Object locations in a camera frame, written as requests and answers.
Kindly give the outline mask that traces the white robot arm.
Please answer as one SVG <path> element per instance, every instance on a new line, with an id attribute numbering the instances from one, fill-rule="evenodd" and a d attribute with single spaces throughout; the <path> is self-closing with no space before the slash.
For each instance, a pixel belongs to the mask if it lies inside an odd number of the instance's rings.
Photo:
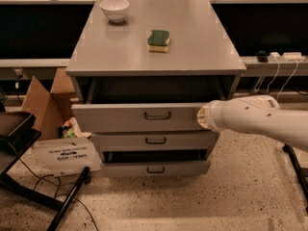
<path id="1" fill-rule="evenodd" d="M 197 121 L 214 132 L 263 135 L 308 151 L 308 112 L 283 110 L 269 95 L 211 101 L 198 111 Z"/>

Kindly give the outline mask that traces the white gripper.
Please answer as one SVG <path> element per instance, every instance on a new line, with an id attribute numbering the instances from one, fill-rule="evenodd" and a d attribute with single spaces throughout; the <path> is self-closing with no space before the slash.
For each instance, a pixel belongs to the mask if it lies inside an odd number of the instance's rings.
<path id="1" fill-rule="evenodd" d="M 211 101 L 206 106 L 202 106 L 198 111 L 196 118 L 200 126 L 213 131 L 223 131 L 227 129 L 223 121 L 222 110 L 224 101 Z"/>

